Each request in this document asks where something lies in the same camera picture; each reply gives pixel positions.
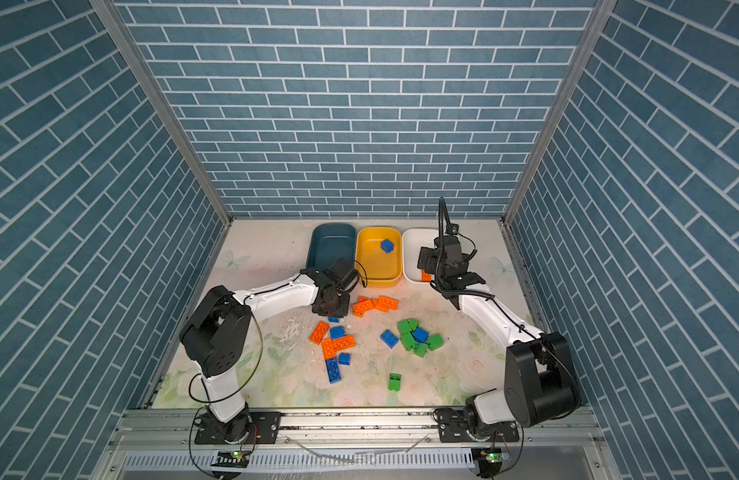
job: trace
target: brick wallpaper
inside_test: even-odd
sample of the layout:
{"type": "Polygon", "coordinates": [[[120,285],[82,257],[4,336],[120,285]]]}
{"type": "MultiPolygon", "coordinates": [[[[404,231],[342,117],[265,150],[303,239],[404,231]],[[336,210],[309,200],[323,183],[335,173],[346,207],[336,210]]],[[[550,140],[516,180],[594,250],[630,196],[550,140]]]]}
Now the brick wallpaper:
{"type": "Polygon", "coordinates": [[[497,217],[594,3],[117,5],[235,216],[497,217]]]}
{"type": "Polygon", "coordinates": [[[739,480],[739,2],[617,3],[515,231],[624,478],[739,480]]]}
{"type": "Polygon", "coordinates": [[[0,478],[86,478],[221,225],[86,0],[0,0],[0,478]]]}

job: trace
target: yellow tray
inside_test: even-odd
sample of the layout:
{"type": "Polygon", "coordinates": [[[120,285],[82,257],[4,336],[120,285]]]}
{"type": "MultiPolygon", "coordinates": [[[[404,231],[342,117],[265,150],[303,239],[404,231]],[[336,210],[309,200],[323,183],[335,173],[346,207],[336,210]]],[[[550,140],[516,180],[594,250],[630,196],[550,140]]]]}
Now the yellow tray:
{"type": "Polygon", "coordinates": [[[387,288],[399,283],[402,277],[402,234],[389,226],[367,226],[356,237],[356,260],[367,271],[367,286],[387,288]],[[393,251],[387,254],[380,248],[385,239],[393,242],[393,251]]]}

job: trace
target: black bracket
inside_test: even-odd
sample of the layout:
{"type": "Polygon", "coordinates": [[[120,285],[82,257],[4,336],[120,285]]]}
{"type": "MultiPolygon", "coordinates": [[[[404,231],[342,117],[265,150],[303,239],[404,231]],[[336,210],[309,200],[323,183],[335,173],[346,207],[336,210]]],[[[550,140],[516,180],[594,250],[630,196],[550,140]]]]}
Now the black bracket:
{"type": "MultiPolygon", "coordinates": [[[[252,438],[245,438],[243,445],[245,448],[252,448],[252,444],[256,442],[259,445],[271,445],[276,443],[279,435],[279,424],[281,422],[281,412],[250,412],[249,432],[254,435],[256,428],[258,438],[253,441],[252,438]]],[[[194,441],[196,445],[222,445],[229,446],[224,439],[223,429],[220,422],[210,413],[205,412],[196,418],[197,427],[196,437],[194,441]]]]}
{"type": "MultiPolygon", "coordinates": [[[[441,443],[488,442],[491,436],[480,438],[473,436],[468,429],[462,408],[437,408],[433,411],[433,419],[439,424],[439,441],[441,443]]],[[[495,427],[499,441],[518,442],[518,430],[515,422],[499,422],[491,424],[495,427]]]]}

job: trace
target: brick wall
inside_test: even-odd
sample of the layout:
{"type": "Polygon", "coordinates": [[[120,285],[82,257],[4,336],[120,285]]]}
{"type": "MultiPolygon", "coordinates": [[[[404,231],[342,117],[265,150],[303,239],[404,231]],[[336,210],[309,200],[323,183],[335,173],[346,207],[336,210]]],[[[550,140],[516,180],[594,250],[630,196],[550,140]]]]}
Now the brick wall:
{"type": "Polygon", "coordinates": [[[739,480],[739,2],[617,3],[515,229],[624,477],[739,480]]]}
{"type": "Polygon", "coordinates": [[[594,3],[117,5],[234,215],[497,217],[594,3]]]}
{"type": "Polygon", "coordinates": [[[0,1],[0,478],[92,472],[220,229],[87,1],[0,1]]]}

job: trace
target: blue lego brick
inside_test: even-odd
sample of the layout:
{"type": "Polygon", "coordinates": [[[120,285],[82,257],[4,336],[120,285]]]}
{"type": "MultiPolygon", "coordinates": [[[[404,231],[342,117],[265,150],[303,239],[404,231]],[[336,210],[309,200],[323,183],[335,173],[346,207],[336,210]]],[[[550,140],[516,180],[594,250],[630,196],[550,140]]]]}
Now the blue lego brick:
{"type": "Polygon", "coordinates": [[[330,383],[340,381],[340,368],[337,366],[337,359],[332,357],[331,359],[325,360],[326,362],[326,374],[330,378],[330,383]]]}
{"type": "Polygon", "coordinates": [[[346,336],[346,331],[342,326],[334,326],[330,329],[330,339],[335,340],[346,336]]]}
{"type": "Polygon", "coordinates": [[[396,338],[396,335],[394,335],[391,330],[386,330],[383,332],[382,335],[380,335],[380,339],[385,342],[385,344],[393,349],[393,346],[399,342],[399,339],[396,338]]]}
{"type": "Polygon", "coordinates": [[[380,248],[387,254],[390,254],[391,252],[393,252],[393,242],[386,238],[385,240],[380,242],[380,248]]]}
{"type": "Polygon", "coordinates": [[[428,340],[428,332],[420,327],[417,327],[413,332],[413,339],[417,340],[420,343],[425,343],[425,341],[428,340]]]}

